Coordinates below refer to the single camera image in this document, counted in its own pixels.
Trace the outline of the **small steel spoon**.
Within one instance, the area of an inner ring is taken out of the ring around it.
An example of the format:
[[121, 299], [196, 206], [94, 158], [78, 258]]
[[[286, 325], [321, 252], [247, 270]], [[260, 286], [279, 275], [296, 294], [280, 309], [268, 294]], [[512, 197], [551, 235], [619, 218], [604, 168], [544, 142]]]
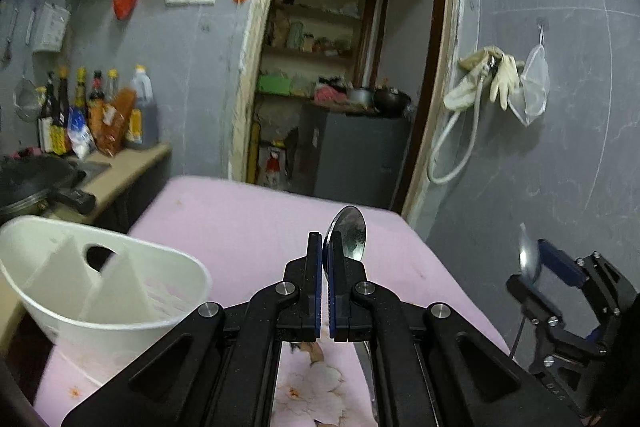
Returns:
[[[525, 223], [520, 223], [520, 236], [518, 236], [518, 261], [520, 262], [521, 275], [523, 275], [528, 283], [535, 285], [540, 277], [541, 273], [541, 261], [539, 248], [536, 241], [534, 241], [528, 234]], [[513, 345], [510, 350], [510, 359], [514, 358], [518, 344], [520, 343], [526, 317], [524, 312], [521, 316], [520, 325], [518, 325], [518, 331], [516, 332]]]

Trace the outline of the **large round steel spoon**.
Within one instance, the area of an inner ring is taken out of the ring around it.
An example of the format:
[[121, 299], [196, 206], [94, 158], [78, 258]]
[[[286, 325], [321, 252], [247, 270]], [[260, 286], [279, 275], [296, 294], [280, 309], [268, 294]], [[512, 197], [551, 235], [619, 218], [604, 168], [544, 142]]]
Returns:
[[[366, 250], [366, 221], [362, 212], [355, 206], [343, 207], [333, 218], [323, 242], [323, 250], [326, 251], [332, 236], [341, 234], [343, 255], [345, 258], [361, 261]], [[358, 361], [362, 369], [364, 379], [370, 395], [371, 411], [375, 421], [378, 421], [378, 405], [375, 399], [371, 353], [367, 343], [354, 344]]]

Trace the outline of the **white plastic utensil holder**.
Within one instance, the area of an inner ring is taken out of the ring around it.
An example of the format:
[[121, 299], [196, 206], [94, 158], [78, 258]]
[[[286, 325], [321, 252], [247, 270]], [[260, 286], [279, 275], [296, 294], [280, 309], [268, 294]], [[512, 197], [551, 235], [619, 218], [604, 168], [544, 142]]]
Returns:
[[181, 251], [37, 216], [1, 228], [1, 270], [66, 360], [106, 383], [208, 298]]

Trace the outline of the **clear plastic bag hanging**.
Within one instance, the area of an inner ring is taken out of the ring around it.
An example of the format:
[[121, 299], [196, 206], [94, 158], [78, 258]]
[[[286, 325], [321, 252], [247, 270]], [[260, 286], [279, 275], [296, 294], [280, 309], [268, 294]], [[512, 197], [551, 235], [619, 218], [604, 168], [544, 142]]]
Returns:
[[520, 84], [508, 96], [508, 106], [518, 121], [528, 127], [546, 110], [550, 76], [544, 49], [544, 28], [539, 27], [538, 43], [530, 50], [520, 72]]

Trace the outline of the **white rubber gloves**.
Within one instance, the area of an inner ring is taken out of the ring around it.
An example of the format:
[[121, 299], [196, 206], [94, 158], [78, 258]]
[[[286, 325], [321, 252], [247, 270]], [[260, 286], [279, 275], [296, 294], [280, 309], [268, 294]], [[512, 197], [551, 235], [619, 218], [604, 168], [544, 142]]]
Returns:
[[450, 112], [471, 107], [485, 88], [489, 88], [489, 101], [498, 102], [506, 110], [509, 96], [520, 87], [518, 70], [524, 67], [524, 62], [496, 46], [485, 46], [462, 58], [459, 66], [466, 75], [445, 95], [444, 105]]

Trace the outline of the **red white bottle on floor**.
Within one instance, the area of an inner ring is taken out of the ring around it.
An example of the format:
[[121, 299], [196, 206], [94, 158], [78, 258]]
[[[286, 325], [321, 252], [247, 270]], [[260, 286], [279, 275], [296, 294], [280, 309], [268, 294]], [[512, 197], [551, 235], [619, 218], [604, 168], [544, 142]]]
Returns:
[[264, 171], [264, 185], [273, 190], [280, 190], [281, 182], [280, 152], [270, 148]]

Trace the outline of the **grey cabinet in backroom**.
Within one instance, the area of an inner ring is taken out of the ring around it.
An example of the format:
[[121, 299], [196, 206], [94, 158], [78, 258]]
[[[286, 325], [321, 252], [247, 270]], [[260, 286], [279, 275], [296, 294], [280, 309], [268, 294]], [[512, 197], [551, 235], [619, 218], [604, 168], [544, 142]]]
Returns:
[[409, 140], [408, 119], [337, 113], [308, 104], [298, 130], [297, 176], [303, 194], [390, 208]]

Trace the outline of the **dark cooking pot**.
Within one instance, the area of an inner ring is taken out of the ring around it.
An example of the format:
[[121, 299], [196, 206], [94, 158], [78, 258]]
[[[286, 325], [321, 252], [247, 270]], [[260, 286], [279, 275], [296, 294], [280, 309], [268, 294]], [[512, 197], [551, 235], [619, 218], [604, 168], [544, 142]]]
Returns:
[[388, 118], [402, 118], [411, 104], [410, 96], [396, 88], [381, 88], [374, 92], [373, 106]]

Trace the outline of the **large dark oil jug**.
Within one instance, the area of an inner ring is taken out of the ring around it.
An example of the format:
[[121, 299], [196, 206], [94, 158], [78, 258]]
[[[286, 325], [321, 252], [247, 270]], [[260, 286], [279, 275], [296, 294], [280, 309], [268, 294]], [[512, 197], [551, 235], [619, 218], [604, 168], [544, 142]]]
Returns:
[[155, 146], [160, 138], [158, 137], [158, 114], [152, 82], [144, 66], [136, 66], [130, 87], [136, 91], [136, 101], [134, 101], [134, 109], [129, 117], [125, 143], [129, 148], [135, 150], [147, 150]]

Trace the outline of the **orange snack packet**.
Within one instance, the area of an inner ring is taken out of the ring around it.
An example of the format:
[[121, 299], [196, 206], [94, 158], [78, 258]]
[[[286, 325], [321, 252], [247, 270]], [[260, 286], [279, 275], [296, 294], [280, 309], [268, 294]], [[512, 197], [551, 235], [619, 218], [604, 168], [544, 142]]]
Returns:
[[98, 138], [98, 150], [101, 153], [114, 157], [124, 147], [125, 134], [136, 98], [136, 91], [125, 87], [117, 93], [113, 103], [107, 107]]

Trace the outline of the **white blue salt bag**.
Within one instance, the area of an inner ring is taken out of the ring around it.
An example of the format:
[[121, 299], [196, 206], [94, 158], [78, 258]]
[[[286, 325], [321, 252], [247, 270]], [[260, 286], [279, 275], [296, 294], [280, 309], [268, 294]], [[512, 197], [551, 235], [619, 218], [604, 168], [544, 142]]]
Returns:
[[78, 107], [70, 109], [67, 134], [72, 150], [79, 160], [85, 160], [96, 149], [86, 117]]

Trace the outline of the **black wok pan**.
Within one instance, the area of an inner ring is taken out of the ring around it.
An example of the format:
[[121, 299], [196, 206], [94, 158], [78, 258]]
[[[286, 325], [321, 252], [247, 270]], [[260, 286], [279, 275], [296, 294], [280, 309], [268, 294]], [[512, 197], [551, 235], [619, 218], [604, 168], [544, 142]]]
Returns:
[[85, 216], [96, 207], [96, 196], [77, 185], [85, 171], [56, 156], [11, 159], [1, 165], [1, 222], [39, 215], [52, 205], [70, 207]]

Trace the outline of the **dark sauce bottle yellow label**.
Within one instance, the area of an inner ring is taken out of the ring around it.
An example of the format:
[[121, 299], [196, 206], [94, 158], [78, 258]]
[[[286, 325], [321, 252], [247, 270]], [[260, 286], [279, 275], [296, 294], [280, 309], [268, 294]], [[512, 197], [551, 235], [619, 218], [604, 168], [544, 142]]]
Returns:
[[65, 156], [70, 153], [70, 138], [67, 127], [70, 118], [70, 102], [68, 101], [68, 68], [58, 69], [58, 105], [53, 116], [50, 137], [55, 155]]

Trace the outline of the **green box on shelf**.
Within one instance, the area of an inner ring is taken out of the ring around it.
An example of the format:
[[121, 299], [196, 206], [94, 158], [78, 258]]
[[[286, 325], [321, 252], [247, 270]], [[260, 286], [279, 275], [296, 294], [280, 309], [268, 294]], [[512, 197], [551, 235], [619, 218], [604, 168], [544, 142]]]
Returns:
[[291, 79], [281, 75], [260, 75], [257, 80], [257, 91], [288, 96], [291, 93]]

